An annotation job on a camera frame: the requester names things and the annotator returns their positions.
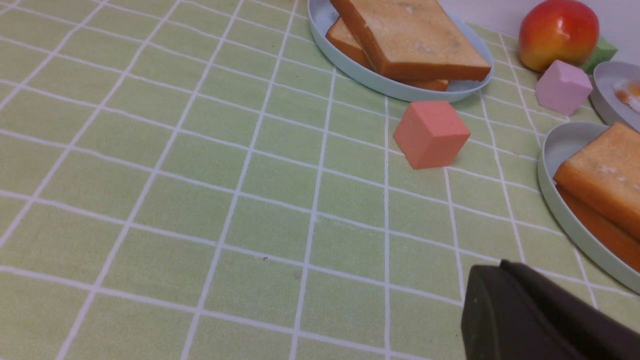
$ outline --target white wall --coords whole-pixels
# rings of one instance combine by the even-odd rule
[[[580,0],[598,16],[600,34],[618,48],[614,60],[640,65],[640,1]],[[541,0],[440,0],[458,17],[517,36],[520,23]]]

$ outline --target bread slice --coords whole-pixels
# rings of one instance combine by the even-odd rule
[[[604,247],[609,249],[630,268],[640,272],[640,242],[568,193],[561,186],[556,186],[556,189],[575,217]]]
[[[369,70],[373,70],[367,55],[364,53],[362,46],[358,43],[353,34],[349,31],[344,24],[342,18],[338,18],[335,23],[326,32],[326,38],[333,44],[338,50],[345,54],[348,58],[366,67]],[[445,91],[449,87],[448,80],[406,80],[402,81],[409,86],[415,86],[417,88],[423,88],[426,90]]]
[[[331,0],[331,4],[382,76],[482,81],[491,71],[437,0]]]
[[[616,122],[563,162],[556,183],[640,239],[640,134]]]

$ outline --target foam block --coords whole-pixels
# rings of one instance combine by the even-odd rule
[[[445,167],[471,136],[447,101],[412,102],[407,107],[394,140],[415,170]]]
[[[536,84],[536,97],[540,106],[569,116],[592,90],[589,76],[582,69],[556,60]]]
[[[598,66],[598,64],[610,61],[617,52],[618,49],[615,46],[608,43],[605,38],[600,37],[598,39],[598,45],[596,45],[596,48],[593,50],[593,53],[591,53],[589,60],[582,65],[581,69],[588,75],[592,75],[593,70]]]

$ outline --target black object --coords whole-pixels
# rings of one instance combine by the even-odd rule
[[[640,360],[640,334],[506,260],[471,268],[462,337],[468,360]]]

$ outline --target orange cube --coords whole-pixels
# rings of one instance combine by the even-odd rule
[[[451,165],[470,136],[447,101],[412,102],[394,133],[414,170]]]

